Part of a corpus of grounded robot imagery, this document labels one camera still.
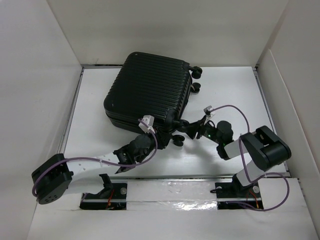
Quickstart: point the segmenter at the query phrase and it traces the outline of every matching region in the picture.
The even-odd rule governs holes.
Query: white connector
[[[212,110],[213,110],[212,106],[207,106],[205,109],[203,109],[203,111],[206,115],[204,124],[206,124],[214,116],[214,114],[211,112]]]
[[[145,133],[149,134],[150,131],[152,131],[153,133],[155,133],[154,129],[153,129],[153,125],[154,125],[154,120],[155,117],[151,116],[151,115],[144,115],[143,118],[141,119],[142,122],[144,122],[147,126],[145,126],[143,123],[139,123],[139,128],[142,129],[142,131],[144,131]]]

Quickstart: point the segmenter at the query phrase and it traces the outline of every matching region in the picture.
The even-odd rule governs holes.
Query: red wire
[[[257,196],[251,190],[249,190],[249,193],[254,197],[256,208],[258,209],[259,208],[259,204],[258,204]]]
[[[114,195],[114,192],[115,192],[115,190],[113,189],[112,192],[111,192],[110,197],[108,198],[108,204],[107,204],[107,206],[106,206],[107,208],[111,205],[110,201],[111,201],[111,199],[112,199],[112,196]]]

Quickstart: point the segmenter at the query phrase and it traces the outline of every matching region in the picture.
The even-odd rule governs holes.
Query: white table surface
[[[104,99],[119,70],[84,70],[64,151],[66,158],[101,156],[119,149],[137,136],[112,125],[104,110]],[[251,67],[204,67],[202,77],[194,82],[201,83],[201,89],[199,94],[190,95],[183,119],[194,122],[203,117],[203,109],[209,105],[216,108],[231,104],[244,112],[251,131],[263,125],[271,128]],[[218,110],[212,120],[215,123],[221,120],[230,122],[234,139],[246,133],[243,117],[233,108]],[[118,168],[110,167],[106,173],[120,178],[221,177],[232,176],[243,169],[240,157],[228,161],[220,159],[216,147],[217,144],[205,137],[199,140],[186,137],[182,148],[170,143],[147,164],[116,175],[114,173]],[[272,171],[285,173],[286,169],[281,164]]]
[[[289,198],[269,212],[217,210],[213,181],[129,181],[121,211],[80,210],[81,194],[64,195],[37,205],[27,239],[317,240],[298,180],[288,181]],[[286,192],[281,178],[261,179],[259,186],[265,208]]]

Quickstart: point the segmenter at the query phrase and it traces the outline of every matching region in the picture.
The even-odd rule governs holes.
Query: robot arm
[[[173,138],[171,133],[160,129],[153,131],[154,133],[141,134],[129,144],[102,156],[66,159],[62,153],[55,154],[32,173],[33,195],[39,204],[49,204],[64,194],[84,193],[87,192],[87,188],[90,188],[90,192],[96,193],[99,198],[105,197],[112,190],[112,184],[106,174],[107,168],[120,166],[116,174],[127,172],[146,163],[151,157],[143,160],[155,148],[157,150],[166,148]],[[102,178],[103,189],[101,190],[100,187],[94,192],[90,187],[90,179],[96,176]]]
[[[234,141],[234,133],[229,122],[220,121],[215,126],[210,121],[210,107],[205,108],[204,112],[205,116],[199,121],[177,122],[177,130],[186,133],[191,139],[204,136],[217,143],[217,152],[225,160],[241,155],[241,149],[243,153],[250,154],[252,161],[232,177],[232,187],[235,191],[250,187],[270,168],[291,157],[290,148],[268,127],[259,127],[255,132],[248,132]],[[177,146],[183,145],[184,137],[181,135],[172,135],[160,129],[152,133],[148,133],[148,128],[144,128],[144,131],[147,133],[102,156],[65,159],[62,153],[54,155],[32,173],[33,195],[37,197],[39,204],[49,204],[64,194],[87,192],[85,187],[89,185],[88,179],[100,176],[103,189],[100,187],[94,192],[90,188],[90,191],[98,198],[105,198],[112,190],[111,181],[106,174],[106,168],[110,168],[110,165],[120,166],[116,174],[123,173],[147,162],[150,158],[143,160],[153,150],[165,149],[171,139]]]
[[[194,123],[181,123],[178,131],[186,133],[191,139],[204,136],[218,144],[217,152],[224,160],[249,153],[252,161],[246,168],[232,177],[232,186],[236,192],[250,187],[272,167],[283,163],[291,157],[291,150],[273,131],[267,126],[259,127],[255,132],[241,135],[233,140],[232,126],[227,121],[220,121],[217,126],[211,125],[211,109],[204,109],[205,116]]]

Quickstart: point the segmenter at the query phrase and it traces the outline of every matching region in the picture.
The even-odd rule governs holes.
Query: purple cable
[[[250,127],[249,127],[249,121],[247,119],[247,117],[245,116],[245,114],[236,106],[234,105],[231,105],[231,104],[228,104],[228,105],[223,105],[223,106],[219,106],[217,108],[214,108],[212,109],[210,112],[214,112],[216,110],[219,110],[219,109],[223,109],[223,108],[226,108],[226,107],[231,107],[231,108],[234,108],[236,110],[238,110],[241,115],[243,116],[245,122],[246,122],[246,127],[247,127],[247,132],[250,133]],[[239,137],[239,149],[240,149],[240,155],[241,155],[241,160],[242,160],[242,164],[243,164],[243,169],[244,169],[244,173],[245,173],[245,176],[246,176],[246,179],[249,181],[249,183],[253,184],[253,183],[256,183],[258,180],[262,179],[264,177],[264,175],[258,177],[257,179],[255,180],[251,180],[250,177],[249,177],[249,173],[248,173],[248,169],[247,169],[247,165],[246,165],[246,161],[245,161],[245,156],[244,156],[244,151],[242,149],[242,144],[241,144],[241,139]],[[273,207],[270,207],[270,208],[267,208],[267,209],[256,209],[254,208],[253,206],[251,206],[250,204],[248,203],[245,203],[245,202],[240,202],[240,201],[229,201],[229,203],[235,203],[235,204],[239,204],[240,206],[242,206],[244,209],[248,209],[248,210],[253,210],[253,211],[258,211],[258,212],[267,212],[267,211],[271,211],[271,210],[274,210],[274,209],[277,209],[278,207],[280,207],[281,205],[283,205],[288,197],[289,197],[289,193],[290,193],[290,186],[289,186],[289,182],[287,180],[287,178],[282,175],[281,173],[278,173],[278,172],[268,172],[265,174],[266,176],[268,175],[278,175],[280,176],[281,178],[284,179],[285,181],[285,184],[286,184],[286,195],[284,197],[284,199],[276,206],[273,206]]]
[[[279,204],[277,204],[277,205],[275,205],[273,207],[267,208],[267,209],[256,209],[253,206],[251,206],[250,204],[245,203],[245,202],[241,202],[241,201],[228,201],[228,203],[239,204],[244,209],[253,210],[253,211],[257,211],[257,212],[271,211],[271,210],[277,209],[278,207],[283,205],[287,201],[287,199],[289,197],[289,193],[290,193],[290,185],[289,185],[289,182],[288,182],[287,178],[285,176],[283,176],[281,173],[278,173],[278,172],[268,172],[265,175],[278,175],[281,178],[283,178],[284,181],[285,181],[286,189],[287,189],[286,195],[285,195],[284,199]]]
[[[146,126],[147,128],[149,128],[149,126],[144,123],[143,121],[141,121],[141,119],[138,119],[138,121],[140,123],[142,123],[144,126]],[[79,160],[88,160],[88,161],[94,161],[94,162],[102,162],[104,164],[107,164],[107,165],[112,165],[112,166],[117,166],[117,167],[124,167],[124,168],[134,168],[134,167],[137,167],[137,166],[140,166],[142,164],[145,164],[147,162],[149,162],[155,155],[156,155],[156,152],[157,152],[157,149],[158,149],[158,140],[157,140],[157,137],[155,135],[155,133],[153,131],[150,131],[150,133],[152,134],[153,138],[154,138],[154,142],[155,142],[155,148],[154,148],[154,151],[152,153],[152,155],[145,161],[143,162],[140,162],[140,163],[136,163],[136,164],[119,164],[119,163],[114,163],[114,162],[111,162],[111,161],[105,161],[105,160],[100,160],[98,158],[94,158],[94,157],[86,157],[86,156],[80,156],[80,157],[72,157],[72,158],[66,158],[64,160],[61,160],[61,161],[58,161],[56,162],[55,164],[53,164],[52,166],[50,166],[47,170],[45,170],[37,179],[36,181],[34,182],[34,185],[32,187],[32,195],[37,197],[37,193],[36,193],[36,187],[37,185],[39,184],[39,182],[41,181],[41,179],[47,174],[49,173],[52,169],[56,168],[57,166],[61,165],[61,164],[64,164],[64,163],[67,163],[67,162],[70,162],[70,161],[79,161]]]
[[[83,197],[80,200],[80,204],[83,203],[83,201],[85,200],[86,196],[88,195],[88,192],[86,192],[85,194],[83,194]]]
[[[227,108],[227,107],[230,107],[230,108],[234,108],[236,110],[238,110],[239,113],[241,113],[241,115],[243,116],[244,120],[245,120],[245,123],[246,123],[246,127],[247,127],[247,132],[250,133],[250,127],[249,127],[249,121],[246,117],[246,115],[236,106],[234,105],[231,105],[231,104],[227,104],[227,105],[223,105],[223,106],[219,106],[217,108],[214,108],[210,111],[210,113],[214,112],[214,111],[217,111],[219,109],[223,109],[223,108]]]

